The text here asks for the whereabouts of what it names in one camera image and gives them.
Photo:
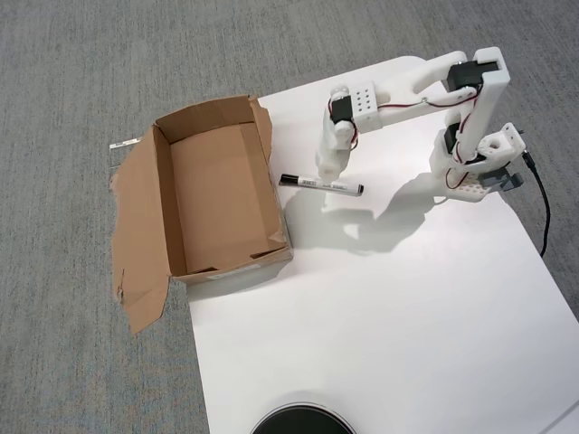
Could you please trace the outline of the white slotted gripper body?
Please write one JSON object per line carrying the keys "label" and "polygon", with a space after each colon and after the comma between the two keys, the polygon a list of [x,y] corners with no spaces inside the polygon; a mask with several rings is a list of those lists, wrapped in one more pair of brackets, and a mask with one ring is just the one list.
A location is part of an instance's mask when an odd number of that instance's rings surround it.
{"label": "white slotted gripper body", "polygon": [[336,86],[330,91],[327,111],[330,121],[337,128],[337,137],[341,140],[349,137],[349,149],[356,149],[359,134],[354,121],[352,98],[347,86]]}

